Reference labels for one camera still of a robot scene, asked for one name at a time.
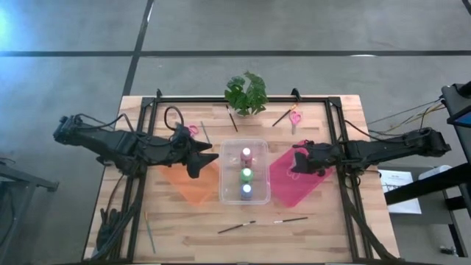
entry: black stand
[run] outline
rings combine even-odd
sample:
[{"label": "black stand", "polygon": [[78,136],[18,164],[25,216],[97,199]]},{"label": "black stand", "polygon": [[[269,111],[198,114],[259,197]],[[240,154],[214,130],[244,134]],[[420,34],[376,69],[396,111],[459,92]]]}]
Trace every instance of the black stand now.
[{"label": "black stand", "polygon": [[36,187],[44,187],[47,191],[56,191],[59,183],[53,183],[43,178],[12,169],[1,163],[0,177],[5,179],[0,180],[0,201],[7,202],[4,203],[4,207],[7,208],[2,210],[0,218],[0,234],[5,236],[4,242],[0,246],[0,264],[3,264],[10,244],[18,233]]}]

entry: clear plastic container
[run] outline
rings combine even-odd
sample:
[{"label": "clear plastic container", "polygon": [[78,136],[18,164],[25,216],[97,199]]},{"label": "clear plastic container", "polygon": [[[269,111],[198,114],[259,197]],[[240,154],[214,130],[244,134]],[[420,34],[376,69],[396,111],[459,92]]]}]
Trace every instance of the clear plastic container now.
[{"label": "clear plastic container", "polygon": [[[249,148],[252,153],[253,178],[251,197],[243,198],[241,153]],[[268,144],[261,139],[226,140],[219,153],[219,201],[229,205],[263,205],[270,201],[270,173]]]}]

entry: paint bottle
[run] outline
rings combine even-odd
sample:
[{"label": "paint bottle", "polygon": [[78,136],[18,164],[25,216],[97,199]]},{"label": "paint bottle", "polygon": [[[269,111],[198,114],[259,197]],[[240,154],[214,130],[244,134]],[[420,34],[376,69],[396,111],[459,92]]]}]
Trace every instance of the paint bottle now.
[{"label": "paint bottle", "polygon": [[242,168],[250,168],[252,166],[252,150],[244,148],[241,152],[241,166]]},{"label": "paint bottle", "polygon": [[251,183],[253,179],[253,171],[251,169],[242,169],[241,170],[241,183]]},{"label": "paint bottle", "polygon": [[253,190],[250,184],[242,184],[241,186],[241,199],[250,200],[252,199]]}]

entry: pink cutting board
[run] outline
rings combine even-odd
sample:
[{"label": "pink cutting board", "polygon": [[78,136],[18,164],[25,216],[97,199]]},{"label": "pink cutting board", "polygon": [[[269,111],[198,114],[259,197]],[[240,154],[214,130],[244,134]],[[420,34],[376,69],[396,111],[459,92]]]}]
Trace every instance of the pink cutting board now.
[{"label": "pink cutting board", "polygon": [[294,167],[294,153],[307,154],[304,148],[290,148],[280,158],[270,165],[270,186],[275,195],[287,208],[296,206],[304,197],[308,196],[325,178],[332,174],[333,168],[325,170],[325,175],[301,174],[291,172]]}]

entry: pink paint bottle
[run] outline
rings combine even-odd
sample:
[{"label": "pink paint bottle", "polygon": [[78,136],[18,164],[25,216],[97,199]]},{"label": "pink paint bottle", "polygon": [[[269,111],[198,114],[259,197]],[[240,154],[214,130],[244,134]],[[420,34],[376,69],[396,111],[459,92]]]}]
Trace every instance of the pink paint bottle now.
[{"label": "pink paint bottle", "polygon": [[249,148],[244,148],[241,152],[241,167],[250,168],[252,166],[252,150]]}]

